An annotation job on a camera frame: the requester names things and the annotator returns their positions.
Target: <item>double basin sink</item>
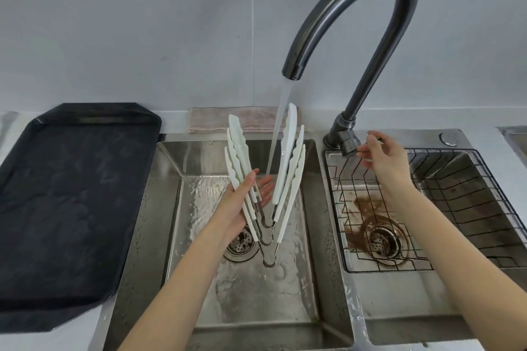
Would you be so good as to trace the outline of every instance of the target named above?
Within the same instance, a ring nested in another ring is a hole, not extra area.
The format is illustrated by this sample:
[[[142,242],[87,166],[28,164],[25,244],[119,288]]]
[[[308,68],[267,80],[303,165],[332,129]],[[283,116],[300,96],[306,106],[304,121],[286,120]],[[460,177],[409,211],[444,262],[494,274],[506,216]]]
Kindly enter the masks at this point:
[[[390,134],[407,148],[415,186],[527,289],[527,232],[465,136]],[[230,247],[188,349],[480,349],[375,175],[327,150],[323,135],[306,136],[301,191],[276,265],[266,268],[250,239]],[[119,346],[214,212],[229,182],[224,139],[167,135],[158,144],[104,349]],[[270,135],[247,139],[263,172]],[[279,150],[273,161],[276,174]]]

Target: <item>countertop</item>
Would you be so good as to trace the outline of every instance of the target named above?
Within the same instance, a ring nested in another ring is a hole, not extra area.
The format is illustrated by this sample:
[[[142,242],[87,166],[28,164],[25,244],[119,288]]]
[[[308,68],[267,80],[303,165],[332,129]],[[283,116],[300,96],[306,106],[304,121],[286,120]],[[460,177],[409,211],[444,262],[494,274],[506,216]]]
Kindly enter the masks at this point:
[[[306,130],[329,128],[339,110],[302,109]],[[186,111],[156,111],[163,133],[181,133]],[[36,114],[0,113],[0,162]],[[461,129],[496,178],[510,203],[527,225],[527,167],[510,148],[497,127],[527,124],[527,107],[362,110],[357,129]],[[0,351],[99,351],[104,344],[114,299],[49,332],[0,336]]]

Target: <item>black tray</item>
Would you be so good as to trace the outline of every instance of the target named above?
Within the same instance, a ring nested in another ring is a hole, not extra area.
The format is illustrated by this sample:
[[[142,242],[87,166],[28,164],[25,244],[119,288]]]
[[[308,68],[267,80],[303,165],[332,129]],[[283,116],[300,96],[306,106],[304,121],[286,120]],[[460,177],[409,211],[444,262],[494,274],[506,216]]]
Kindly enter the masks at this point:
[[[136,103],[27,125],[0,167],[0,333],[51,330],[115,293],[160,128]]]

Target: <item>gray wall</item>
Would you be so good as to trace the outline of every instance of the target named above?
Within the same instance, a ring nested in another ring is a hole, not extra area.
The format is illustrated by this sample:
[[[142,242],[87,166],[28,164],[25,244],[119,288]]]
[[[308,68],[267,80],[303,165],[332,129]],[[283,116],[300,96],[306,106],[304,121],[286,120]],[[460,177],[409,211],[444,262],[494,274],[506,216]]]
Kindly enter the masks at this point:
[[[0,0],[0,111],[276,105],[285,55],[317,1]],[[349,9],[293,102],[343,107],[392,8],[359,0]],[[365,107],[527,106],[526,83],[527,0],[419,0]]]

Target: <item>forearm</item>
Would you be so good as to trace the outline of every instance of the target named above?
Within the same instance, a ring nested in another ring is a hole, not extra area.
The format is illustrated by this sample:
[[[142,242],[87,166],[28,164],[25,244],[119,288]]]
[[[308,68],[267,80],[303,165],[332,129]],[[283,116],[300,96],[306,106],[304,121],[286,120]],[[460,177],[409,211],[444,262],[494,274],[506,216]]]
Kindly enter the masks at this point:
[[[527,347],[527,294],[415,188],[390,197],[393,207],[486,349]]]
[[[120,351],[185,349],[227,246],[224,230],[212,222],[207,224],[132,328]]]

